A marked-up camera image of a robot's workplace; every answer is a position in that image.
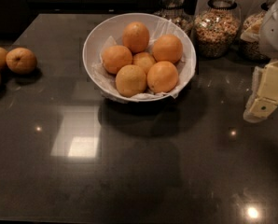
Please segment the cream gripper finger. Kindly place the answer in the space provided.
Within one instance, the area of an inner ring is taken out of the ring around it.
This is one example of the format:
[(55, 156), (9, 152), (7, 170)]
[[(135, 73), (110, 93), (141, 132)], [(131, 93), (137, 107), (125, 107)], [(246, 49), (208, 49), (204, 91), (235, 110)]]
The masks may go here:
[(243, 119), (258, 123), (267, 119), (278, 107), (278, 60), (272, 59), (263, 68), (256, 66)]
[(241, 40), (246, 42), (257, 42), (259, 40), (259, 30), (262, 24), (262, 19), (255, 21), (245, 21), (243, 23), (243, 31), (241, 33)]

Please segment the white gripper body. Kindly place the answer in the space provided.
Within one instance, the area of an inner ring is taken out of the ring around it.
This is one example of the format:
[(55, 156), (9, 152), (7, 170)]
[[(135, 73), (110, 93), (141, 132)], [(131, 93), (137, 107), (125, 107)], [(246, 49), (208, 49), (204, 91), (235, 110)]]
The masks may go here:
[(278, 59), (278, 0), (268, 10), (260, 26), (259, 50), (271, 59)]

